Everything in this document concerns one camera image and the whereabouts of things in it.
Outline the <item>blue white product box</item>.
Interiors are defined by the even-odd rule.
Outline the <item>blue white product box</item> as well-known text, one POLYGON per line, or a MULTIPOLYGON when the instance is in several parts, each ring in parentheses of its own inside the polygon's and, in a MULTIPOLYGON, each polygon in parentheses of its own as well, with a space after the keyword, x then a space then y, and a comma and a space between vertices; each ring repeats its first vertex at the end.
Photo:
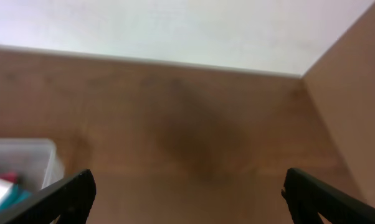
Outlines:
POLYGON ((31 195, 24 187, 0 179, 0 211, 17 204, 31 195))

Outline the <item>clear plastic container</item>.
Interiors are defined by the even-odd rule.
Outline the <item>clear plastic container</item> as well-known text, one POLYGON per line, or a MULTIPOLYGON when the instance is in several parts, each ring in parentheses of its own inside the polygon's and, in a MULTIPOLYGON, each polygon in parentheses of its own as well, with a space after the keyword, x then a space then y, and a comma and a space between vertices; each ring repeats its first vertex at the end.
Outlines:
POLYGON ((0 173, 6 172, 17 172, 33 194, 62 179, 65 169, 49 139, 0 138, 0 173))

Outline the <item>red handled cutting pliers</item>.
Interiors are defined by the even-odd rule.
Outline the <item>red handled cutting pliers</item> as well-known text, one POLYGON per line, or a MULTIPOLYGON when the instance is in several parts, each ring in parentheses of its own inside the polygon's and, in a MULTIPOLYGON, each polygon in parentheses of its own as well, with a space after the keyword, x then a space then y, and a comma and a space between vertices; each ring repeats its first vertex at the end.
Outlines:
POLYGON ((0 173, 0 179, 11 182, 13 184, 18 184, 20 182, 20 177, 17 172, 0 173))

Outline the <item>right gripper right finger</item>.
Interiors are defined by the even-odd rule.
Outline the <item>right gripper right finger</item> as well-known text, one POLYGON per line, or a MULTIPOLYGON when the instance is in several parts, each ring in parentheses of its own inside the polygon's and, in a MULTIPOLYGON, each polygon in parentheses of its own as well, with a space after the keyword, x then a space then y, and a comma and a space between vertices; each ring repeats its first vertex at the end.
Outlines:
POLYGON ((295 224, 372 223, 375 208, 297 169, 287 170, 282 197, 295 224))

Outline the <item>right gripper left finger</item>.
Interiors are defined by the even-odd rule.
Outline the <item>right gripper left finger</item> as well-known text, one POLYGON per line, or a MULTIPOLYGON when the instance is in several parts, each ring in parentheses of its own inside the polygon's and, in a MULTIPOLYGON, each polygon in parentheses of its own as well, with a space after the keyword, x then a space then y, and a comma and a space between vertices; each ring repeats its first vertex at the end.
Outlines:
POLYGON ((0 224, 46 224, 53 221, 85 224, 96 192, 92 172, 84 169, 0 211, 0 224))

